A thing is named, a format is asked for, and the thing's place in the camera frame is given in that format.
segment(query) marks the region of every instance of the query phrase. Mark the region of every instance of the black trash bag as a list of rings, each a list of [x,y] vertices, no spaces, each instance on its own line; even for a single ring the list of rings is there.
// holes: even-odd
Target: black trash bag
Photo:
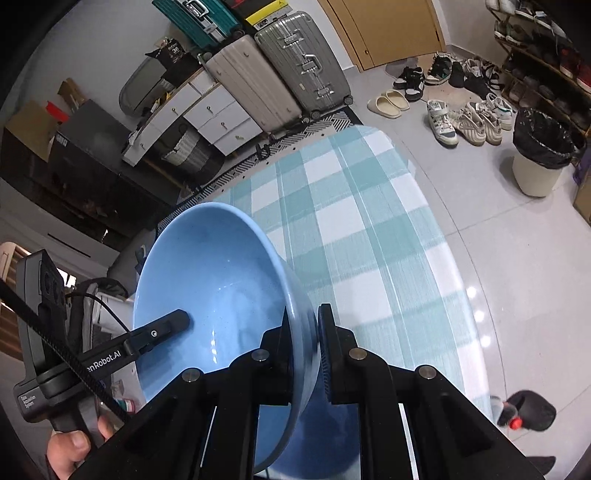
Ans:
[[[575,152],[569,130],[533,108],[517,112],[513,143],[525,158],[550,170],[568,165]]]

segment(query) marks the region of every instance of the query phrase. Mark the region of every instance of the suitcase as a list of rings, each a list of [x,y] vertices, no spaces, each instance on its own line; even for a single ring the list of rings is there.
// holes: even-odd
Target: suitcase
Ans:
[[[205,51],[215,50],[228,37],[244,35],[236,17],[219,0],[153,0],[152,5]]]
[[[295,12],[255,35],[255,40],[312,119],[321,111],[351,105],[351,89],[312,17]]]
[[[252,37],[224,47],[205,66],[264,132],[276,132],[301,117],[296,100]]]

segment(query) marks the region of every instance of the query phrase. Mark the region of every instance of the suitcase handle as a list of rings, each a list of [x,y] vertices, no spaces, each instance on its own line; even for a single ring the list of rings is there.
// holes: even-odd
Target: suitcase handle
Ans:
[[[209,8],[199,0],[187,0],[183,5],[196,18],[203,18],[209,13]]]
[[[306,55],[304,55],[304,58],[308,61],[313,61],[314,64],[316,65],[316,68],[318,69],[318,73],[322,72],[322,64],[320,63],[320,60],[318,60],[318,57],[316,55],[312,55],[311,53],[308,53]]]

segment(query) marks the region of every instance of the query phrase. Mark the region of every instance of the rug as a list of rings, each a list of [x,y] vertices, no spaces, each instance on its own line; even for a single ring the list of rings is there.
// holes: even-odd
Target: rug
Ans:
[[[237,183],[238,181],[249,177],[257,171],[256,167],[258,165],[260,165],[260,168],[262,169],[267,165],[276,162],[285,154],[299,150],[299,148],[307,145],[311,141],[315,141],[316,139],[312,137],[323,137],[335,132],[340,132],[351,125],[363,125],[363,123],[350,107],[345,106],[334,112],[327,113],[315,122],[290,131],[286,136],[279,140],[257,148],[256,153],[240,161],[232,168],[224,171],[203,186],[194,195],[179,203],[171,214],[159,221],[156,226],[156,238],[158,238],[170,222],[186,209],[211,199],[212,196],[215,196],[216,192],[221,192],[225,187],[230,186],[231,182]]]

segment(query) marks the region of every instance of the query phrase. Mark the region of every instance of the gray suitcase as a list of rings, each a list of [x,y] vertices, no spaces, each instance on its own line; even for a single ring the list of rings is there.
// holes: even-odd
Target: gray suitcase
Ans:
[[[353,103],[349,82],[309,14],[280,18],[255,40],[313,119],[321,111]]]

